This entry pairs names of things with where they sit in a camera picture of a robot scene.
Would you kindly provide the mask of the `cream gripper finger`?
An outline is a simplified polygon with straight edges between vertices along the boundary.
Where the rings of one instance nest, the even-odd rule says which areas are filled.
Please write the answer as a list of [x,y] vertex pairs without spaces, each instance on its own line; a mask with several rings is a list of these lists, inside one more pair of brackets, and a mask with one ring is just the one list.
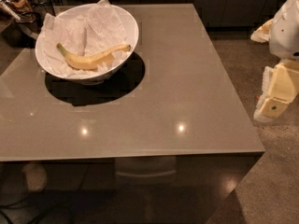
[[278,118],[299,94],[299,62],[281,60],[263,71],[262,95],[254,112],[254,119],[270,122]]
[[254,42],[265,43],[269,41],[270,29],[272,26],[273,20],[266,21],[261,25],[257,30],[255,30],[250,39]]

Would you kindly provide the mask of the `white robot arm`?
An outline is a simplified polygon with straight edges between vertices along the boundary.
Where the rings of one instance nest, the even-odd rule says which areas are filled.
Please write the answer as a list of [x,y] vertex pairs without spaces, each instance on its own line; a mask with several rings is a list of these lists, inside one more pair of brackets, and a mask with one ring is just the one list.
[[250,39],[267,42],[270,53],[280,58],[274,68],[266,66],[263,71],[263,93],[253,115],[259,122],[270,122],[299,94],[299,0],[287,0]]

